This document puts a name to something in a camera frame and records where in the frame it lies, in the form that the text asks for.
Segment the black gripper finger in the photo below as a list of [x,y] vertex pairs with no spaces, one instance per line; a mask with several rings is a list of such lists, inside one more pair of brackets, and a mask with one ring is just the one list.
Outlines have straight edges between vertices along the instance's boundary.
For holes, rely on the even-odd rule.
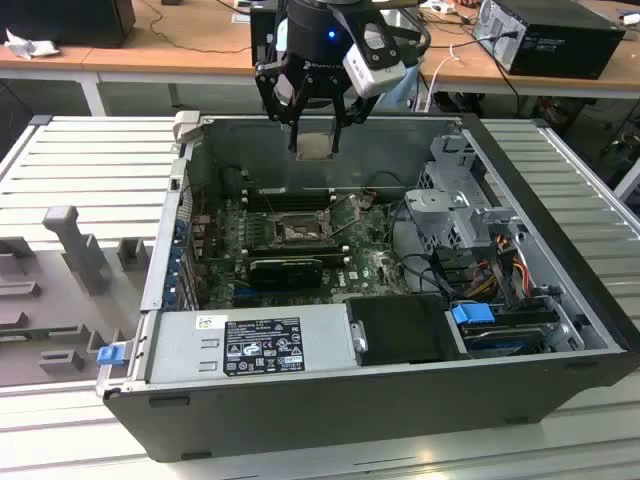
[[339,152],[339,144],[342,130],[353,124],[363,124],[375,106],[375,98],[362,98],[349,106],[345,106],[344,94],[352,87],[347,78],[332,78],[332,103],[334,107],[334,120],[332,126],[332,152]]
[[[258,64],[256,67],[255,81],[268,117],[290,127],[290,151],[297,150],[299,119],[311,97],[313,87],[313,76],[304,65],[303,59],[283,59],[269,64]],[[286,105],[283,105],[276,95],[276,86],[281,76],[292,87]]]

